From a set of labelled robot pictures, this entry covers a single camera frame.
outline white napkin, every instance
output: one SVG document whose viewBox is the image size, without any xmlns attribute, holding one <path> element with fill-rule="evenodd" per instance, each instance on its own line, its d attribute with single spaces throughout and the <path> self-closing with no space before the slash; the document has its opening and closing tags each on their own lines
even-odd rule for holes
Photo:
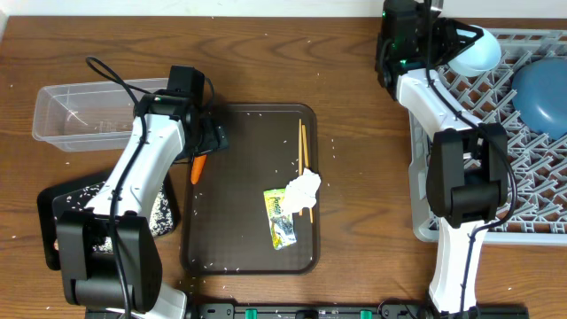
<svg viewBox="0 0 567 319">
<path fill-rule="evenodd" d="M 317 203 L 315 193 L 319 185 L 321 185 L 321 177 L 305 168 L 302 176 L 285 187 L 285 197 L 282 201 L 283 214 L 298 213 L 303 207 L 313 207 Z"/>
</svg>

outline dish rack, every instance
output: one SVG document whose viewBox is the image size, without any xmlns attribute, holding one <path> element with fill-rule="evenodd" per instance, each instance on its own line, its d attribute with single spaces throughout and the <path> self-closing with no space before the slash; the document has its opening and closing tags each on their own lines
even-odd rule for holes
<svg viewBox="0 0 567 319">
<path fill-rule="evenodd" d="M 543 58 L 567 59 L 567 31 L 489 29 L 498 39 L 502 57 L 493 70 L 478 77 L 438 68 L 443 85 L 470 113 L 485 123 L 499 122 L 508 132 L 508 153 L 517 183 L 517 207 L 506 224 L 489 230 L 485 242 L 512 245 L 567 245 L 567 136 L 552 140 L 531 131 L 519 119 L 511 79 L 521 67 Z M 410 114 L 412 162 L 409 181 L 414 233 L 423 241 L 439 239 L 439 223 L 430 210 L 425 180 L 431 141 Z M 464 162 L 475 167 L 475 159 Z M 497 218 L 509 210 L 508 203 Z"/>
</svg>

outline yellow snack package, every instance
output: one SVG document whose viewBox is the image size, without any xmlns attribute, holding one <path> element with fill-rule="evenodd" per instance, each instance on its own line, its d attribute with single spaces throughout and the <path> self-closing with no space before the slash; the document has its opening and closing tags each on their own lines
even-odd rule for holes
<svg viewBox="0 0 567 319">
<path fill-rule="evenodd" d="M 285 197 L 285 189 L 264 191 L 264 201 L 268 211 L 269 230 L 272 235 L 274 249 L 280 250 L 295 244 L 297 239 L 293 232 L 292 214 L 283 214 L 280 206 Z"/>
</svg>

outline green clip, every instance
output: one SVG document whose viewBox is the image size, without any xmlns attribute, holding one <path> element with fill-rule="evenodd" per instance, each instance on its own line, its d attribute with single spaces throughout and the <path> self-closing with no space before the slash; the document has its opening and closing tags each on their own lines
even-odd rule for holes
<svg viewBox="0 0 567 319">
<path fill-rule="evenodd" d="M 361 310 L 361 319 L 372 319 L 372 311 Z"/>
<path fill-rule="evenodd" d="M 258 318 L 258 310 L 256 310 L 256 309 L 246 309 L 245 318 L 246 318 L 246 319 L 256 319 L 256 318 Z"/>
</svg>

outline white wall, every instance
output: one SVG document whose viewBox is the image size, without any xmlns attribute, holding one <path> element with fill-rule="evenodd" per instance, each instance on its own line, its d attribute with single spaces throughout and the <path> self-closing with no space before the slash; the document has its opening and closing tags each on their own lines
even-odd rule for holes
<svg viewBox="0 0 567 319">
<path fill-rule="evenodd" d="M 376 17 L 383 0 L 0 0 L 8 15 Z M 565 0 L 445 0 L 447 17 L 567 18 Z"/>
</svg>

